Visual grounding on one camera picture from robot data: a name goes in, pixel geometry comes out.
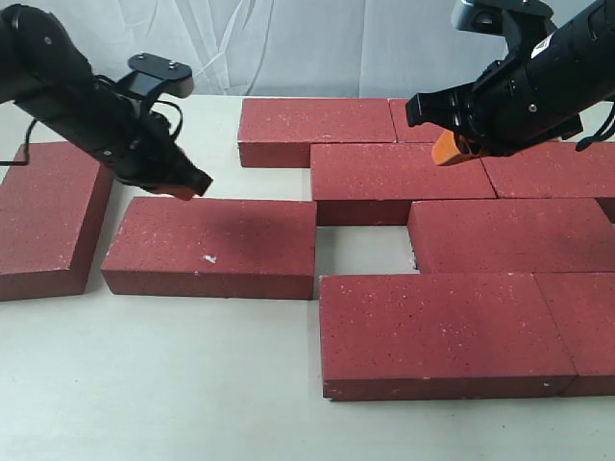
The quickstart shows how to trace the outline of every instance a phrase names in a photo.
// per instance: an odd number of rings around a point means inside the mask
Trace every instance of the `white table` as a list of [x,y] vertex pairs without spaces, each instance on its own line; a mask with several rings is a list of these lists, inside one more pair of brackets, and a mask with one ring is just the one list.
[[[182,106],[211,197],[309,200],[307,170],[240,167],[240,98]],[[27,123],[0,107],[0,158]],[[38,127],[33,141],[58,139]],[[114,187],[85,295],[0,303],[1,460],[615,459],[615,399],[333,403],[317,302],[112,295],[97,267],[137,194]],[[405,228],[317,237],[319,274],[412,270]]]

